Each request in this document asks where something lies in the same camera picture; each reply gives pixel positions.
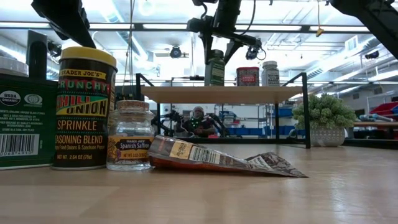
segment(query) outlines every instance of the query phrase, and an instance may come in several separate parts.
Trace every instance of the potted plant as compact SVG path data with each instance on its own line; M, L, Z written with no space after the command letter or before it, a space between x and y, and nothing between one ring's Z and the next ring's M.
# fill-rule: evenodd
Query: potted plant
M356 115L343 104L343 100L324 94L320 98L308 97L310 111L310 137L313 146L336 147L345 139L344 128L353 127ZM298 121L296 128L304 129L304 106L293 110Z

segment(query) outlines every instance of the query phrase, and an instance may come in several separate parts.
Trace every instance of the person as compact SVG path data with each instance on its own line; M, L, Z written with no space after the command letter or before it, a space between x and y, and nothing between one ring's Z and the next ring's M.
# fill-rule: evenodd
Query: person
M197 106L192 110L192 117L183 125L187 130L194 130L193 133L200 138L207 138L215 134L216 130L209 119L204 119L205 111Z

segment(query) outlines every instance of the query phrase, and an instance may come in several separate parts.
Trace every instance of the yellow lid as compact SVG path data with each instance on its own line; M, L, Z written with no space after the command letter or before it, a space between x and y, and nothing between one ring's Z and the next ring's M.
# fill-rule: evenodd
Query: yellow lid
M62 50L61 60L66 58L83 58L106 63L116 68L116 58L112 55L91 47L68 47Z

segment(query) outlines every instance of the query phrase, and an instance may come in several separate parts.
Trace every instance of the glass spice jar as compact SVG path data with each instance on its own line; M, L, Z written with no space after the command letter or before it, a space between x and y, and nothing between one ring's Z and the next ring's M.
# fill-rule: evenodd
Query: glass spice jar
M121 100L109 117L106 167L110 170L149 169L147 151L154 139L150 121L154 114L149 104L137 100Z

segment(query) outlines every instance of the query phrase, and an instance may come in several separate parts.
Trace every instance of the green plant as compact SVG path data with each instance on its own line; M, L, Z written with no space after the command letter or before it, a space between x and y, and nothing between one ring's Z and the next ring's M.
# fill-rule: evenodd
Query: green plant
M356 115L354 111L343 104L343 100L323 94L320 98L308 96L310 110L310 127L333 129L348 128L354 125ZM298 121L296 128L304 129L304 106L301 104L293 110L293 118Z

